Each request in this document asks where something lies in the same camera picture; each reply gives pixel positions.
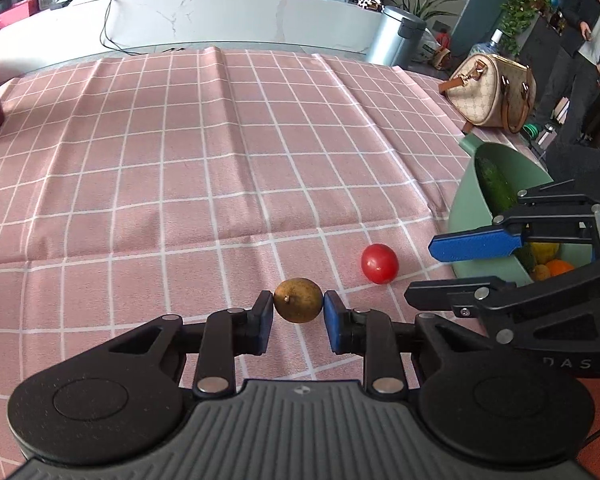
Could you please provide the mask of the red cherry tomato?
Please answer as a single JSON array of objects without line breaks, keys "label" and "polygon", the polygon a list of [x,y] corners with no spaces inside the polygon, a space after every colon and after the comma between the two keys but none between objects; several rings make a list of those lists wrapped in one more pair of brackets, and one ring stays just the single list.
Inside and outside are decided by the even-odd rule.
[{"label": "red cherry tomato", "polygon": [[372,283],[388,284],[398,275],[399,260],[389,246],[371,244],[362,252],[361,268],[363,274]]}]

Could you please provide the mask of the red tissue box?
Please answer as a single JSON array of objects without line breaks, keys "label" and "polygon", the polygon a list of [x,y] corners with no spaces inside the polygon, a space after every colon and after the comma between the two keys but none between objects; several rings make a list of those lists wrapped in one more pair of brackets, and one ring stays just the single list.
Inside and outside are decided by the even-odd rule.
[{"label": "red tissue box", "polygon": [[0,30],[38,13],[38,0],[22,0],[0,13]]}]

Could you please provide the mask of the green colander bowl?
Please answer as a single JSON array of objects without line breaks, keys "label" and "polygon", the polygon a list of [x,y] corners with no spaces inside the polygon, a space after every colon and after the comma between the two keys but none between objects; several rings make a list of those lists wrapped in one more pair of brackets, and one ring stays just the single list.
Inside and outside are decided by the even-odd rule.
[{"label": "green colander bowl", "polygon": [[[515,192],[552,180],[550,175],[531,159],[505,144],[484,143],[478,136],[469,133],[460,140],[460,147],[470,156],[470,161],[453,200],[446,224],[449,232],[477,229],[492,223],[493,214],[482,196],[475,170],[476,156],[491,159]],[[532,283],[529,273],[515,256],[459,261],[453,262],[451,266],[457,278],[497,276],[518,286]]]}]

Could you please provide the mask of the green cucumber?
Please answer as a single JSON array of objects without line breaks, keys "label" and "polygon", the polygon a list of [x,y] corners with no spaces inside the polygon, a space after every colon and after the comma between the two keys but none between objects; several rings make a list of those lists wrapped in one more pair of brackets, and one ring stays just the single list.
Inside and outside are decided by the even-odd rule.
[{"label": "green cucumber", "polygon": [[516,192],[492,160],[477,157],[475,167],[483,198],[491,214],[497,216],[516,205]]}]

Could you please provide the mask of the standing person in black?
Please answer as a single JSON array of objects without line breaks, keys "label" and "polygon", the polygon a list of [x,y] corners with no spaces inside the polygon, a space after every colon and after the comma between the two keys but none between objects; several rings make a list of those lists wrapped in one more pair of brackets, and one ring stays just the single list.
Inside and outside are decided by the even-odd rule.
[{"label": "standing person in black", "polygon": [[562,15],[566,27],[531,123],[544,127],[566,96],[568,113],[556,141],[576,144],[585,115],[600,93],[600,0],[565,0]]}]

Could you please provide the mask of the small orange mandarin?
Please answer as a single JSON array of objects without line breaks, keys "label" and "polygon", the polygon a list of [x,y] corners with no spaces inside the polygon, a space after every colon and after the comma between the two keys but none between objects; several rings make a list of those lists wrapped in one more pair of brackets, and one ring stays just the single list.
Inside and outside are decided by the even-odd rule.
[{"label": "small orange mandarin", "polygon": [[545,263],[545,265],[550,269],[550,272],[552,272],[552,278],[554,278],[554,276],[570,272],[576,268],[570,262],[560,259],[550,260],[549,262]]},{"label": "small orange mandarin", "polygon": [[530,273],[530,276],[533,281],[542,282],[551,278],[552,272],[550,272],[550,269],[545,264],[537,264]]}]

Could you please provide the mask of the brown longan fruit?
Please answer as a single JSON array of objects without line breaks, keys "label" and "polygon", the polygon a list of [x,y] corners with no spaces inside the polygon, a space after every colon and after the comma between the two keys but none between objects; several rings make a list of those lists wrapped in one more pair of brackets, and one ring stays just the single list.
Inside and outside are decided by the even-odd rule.
[{"label": "brown longan fruit", "polygon": [[277,313],[294,324],[313,321],[323,309],[321,289],[307,278],[290,278],[281,282],[274,290],[273,299]]}]

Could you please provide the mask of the green potted plant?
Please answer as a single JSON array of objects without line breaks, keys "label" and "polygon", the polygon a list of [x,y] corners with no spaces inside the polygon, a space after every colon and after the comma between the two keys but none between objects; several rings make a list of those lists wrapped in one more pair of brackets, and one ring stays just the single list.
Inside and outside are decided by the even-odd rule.
[{"label": "green potted plant", "polygon": [[518,37],[530,26],[532,21],[546,12],[550,0],[505,0],[502,5],[502,15],[498,28],[503,32],[504,46],[502,49],[513,58],[521,50]]}]

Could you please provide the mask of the pink checkered tablecloth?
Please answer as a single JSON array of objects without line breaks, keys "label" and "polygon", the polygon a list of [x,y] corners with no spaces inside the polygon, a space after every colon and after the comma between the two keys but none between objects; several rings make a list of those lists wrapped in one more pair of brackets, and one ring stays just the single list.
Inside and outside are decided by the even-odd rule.
[{"label": "pink checkered tablecloth", "polygon": [[[99,58],[1,96],[0,479],[24,378],[159,315],[249,307],[286,278],[400,321],[468,163],[432,78],[292,52]],[[363,250],[399,272],[375,284]]]}]

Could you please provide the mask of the yellow-green mango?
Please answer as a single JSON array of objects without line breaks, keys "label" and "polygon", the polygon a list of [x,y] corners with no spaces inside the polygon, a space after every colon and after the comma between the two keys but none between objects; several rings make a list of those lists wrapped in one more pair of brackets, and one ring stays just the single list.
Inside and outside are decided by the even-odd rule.
[{"label": "yellow-green mango", "polygon": [[560,245],[558,243],[531,242],[527,244],[536,264],[547,264],[558,258]]}]

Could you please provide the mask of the silver trash bin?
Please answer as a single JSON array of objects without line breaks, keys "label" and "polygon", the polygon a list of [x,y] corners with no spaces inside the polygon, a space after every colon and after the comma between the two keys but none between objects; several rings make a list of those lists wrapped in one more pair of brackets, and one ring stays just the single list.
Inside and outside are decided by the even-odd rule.
[{"label": "silver trash bin", "polygon": [[407,69],[426,29],[426,22],[396,6],[385,6],[381,20],[366,54],[366,62]]}]

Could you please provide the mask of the beige monogram handbag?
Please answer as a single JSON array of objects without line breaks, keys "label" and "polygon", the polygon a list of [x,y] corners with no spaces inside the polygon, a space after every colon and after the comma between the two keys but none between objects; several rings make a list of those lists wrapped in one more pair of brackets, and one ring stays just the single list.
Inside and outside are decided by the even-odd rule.
[{"label": "beige monogram handbag", "polygon": [[462,131],[500,128],[516,134],[524,126],[536,96],[532,69],[497,54],[477,53],[440,82],[443,94],[464,118]]}]

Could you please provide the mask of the long white counter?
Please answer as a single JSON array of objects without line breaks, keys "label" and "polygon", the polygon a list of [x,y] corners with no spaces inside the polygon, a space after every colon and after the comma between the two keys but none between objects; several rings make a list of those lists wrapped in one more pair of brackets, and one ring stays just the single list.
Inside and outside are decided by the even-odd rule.
[{"label": "long white counter", "polygon": [[0,82],[114,47],[293,44],[364,53],[377,12],[334,0],[97,0],[0,30]]}]

